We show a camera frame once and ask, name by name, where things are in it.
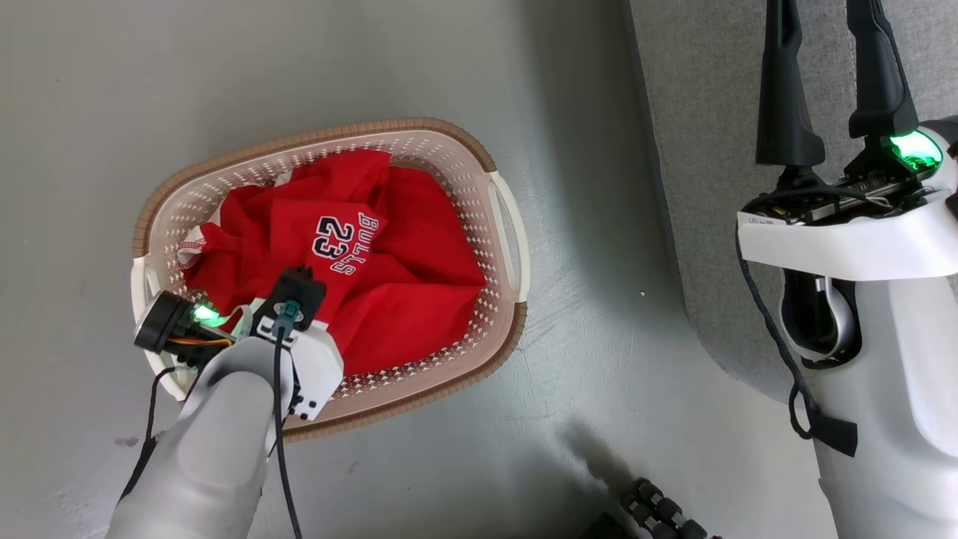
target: gray sofa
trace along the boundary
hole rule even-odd
[[[784,401],[791,378],[742,281],[734,243],[736,211],[781,172],[753,163],[765,0],[629,0],[629,8],[689,320],[726,372]],[[884,0],[884,8],[919,117],[958,114],[953,0]],[[844,0],[798,0],[798,9],[811,121],[828,152],[817,172],[831,181],[861,148],[848,138],[855,43]],[[753,273],[775,304],[779,272],[753,265]]]

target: green led light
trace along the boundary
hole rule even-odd
[[[220,316],[219,313],[205,305],[197,305],[193,310],[193,319],[203,322],[204,325],[219,327],[226,323],[229,318]]]
[[[920,131],[893,136],[892,144],[895,145],[895,153],[916,171],[937,168],[945,157],[935,141]]]

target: white handle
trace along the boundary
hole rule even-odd
[[[129,276],[129,288],[130,297],[133,300],[133,318],[136,319],[137,323],[140,323],[140,320],[143,318],[143,314],[147,310],[147,305],[152,299],[153,291],[158,291],[160,288],[159,285],[160,283],[156,278],[156,272],[147,267],[146,257],[141,256],[134,258],[133,270]],[[169,366],[163,361],[163,358],[160,357],[159,354],[148,350],[144,350],[144,353],[147,355],[147,362],[149,363],[149,368],[153,370],[153,374],[159,374],[161,370]],[[163,385],[163,389],[177,401],[186,400],[186,391],[179,386],[174,376],[168,374],[160,380],[160,383]]]
[[[492,181],[492,186],[495,188],[496,195],[502,200],[503,205],[506,206],[506,211],[509,213],[509,221],[513,226],[515,247],[519,251],[519,282],[518,287],[513,285],[513,289],[518,293],[519,301],[525,302],[529,296],[529,286],[532,280],[529,237],[526,235],[526,225],[522,222],[522,216],[519,214],[519,206],[515,203],[515,197],[513,197],[513,192],[509,189],[509,185],[506,184],[506,180],[502,178],[502,175],[500,175],[498,171],[491,172],[489,178]],[[507,258],[510,258],[509,243],[506,240],[505,230],[502,226],[502,216],[499,212],[499,205],[495,200],[492,201],[492,213],[495,217],[496,224],[499,225],[499,237],[503,244],[503,254],[506,255]],[[506,270],[510,277],[512,277],[513,266],[511,262],[506,266]]]

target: basket rim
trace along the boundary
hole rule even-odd
[[[245,161],[265,157],[272,153],[294,150],[312,144],[330,142],[354,136],[408,130],[428,130],[446,135],[466,147],[479,161],[484,172],[493,173],[496,171],[495,162],[492,160],[491,155],[475,137],[464,129],[437,118],[417,116],[378,122],[361,122],[348,124],[346,126],[320,129],[298,135],[290,135],[195,164],[179,171],[164,181],[156,188],[146,204],[144,204],[143,210],[140,212],[140,217],[137,219],[133,235],[133,257],[140,258],[148,254],[150,229],[152,228],[153,221],[156,219],[159,209],[163,206],[164,202],[166,202],[167,198],[177,189],[200,176],[205,176],[217,170],[229,168]],[[286,440],[290,442],[308,440],[369,425],[382,419],[394,417],[426,404],[433,403],[443,397],[478,384],[502,366],[518,346],[519,339],[522,337],[526,325],[527,309],[526,302],[515,303],[512,325],[502,345],[500,345],[495,353],[487,360],[478,364],[471,371],[442,382],[430,389],[414,393],[375,408],[358,411],[329,421],[319,421],[308,425],[284,429]]]
[[[146,256],[149,253],[149,232],[153,227],[153,221],[167,198],[180,187],[190,181],[215,171],[229,168],[245,161],[266,157],[272,153],[295,150],[303,146],[330,142],[341,138],[350,138],[354,136],[363,136],[370,134],[382,134],[408,130],[426,130],[435,131],[446,135],[469,150],[479,161],[483,171],[487,173],[495,172],[495,162],[492,156],[483,145],[476,140],[474,136],[446,120],[438,118],[429,118],[425,116],[416,116],[409,118],[398,118],[394,120],[385,120],[378,122],[360,122],[337,126],[333,128],[319,129],[306,133],[289,135],[286,137],[264,142],[244,150],[228,153],[221,157],[210,159],[202,163],[197,163],[192,167],[185,168],[169,179],[160,184],[150,195],[147,202],[140,211],[140,217],[136,220],[136,226],[133,230],[133,258]]]

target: cable connector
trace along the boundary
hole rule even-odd
[[[283,335],[288,339],[293,332],[293,323],[303,321],[303,311],[300,304],[289,299],[285,303],[275,304],[273,311],[276,313],[276,321],[273,323],[271,331],[273,337],[278,338],[280,328],[285,328]]]

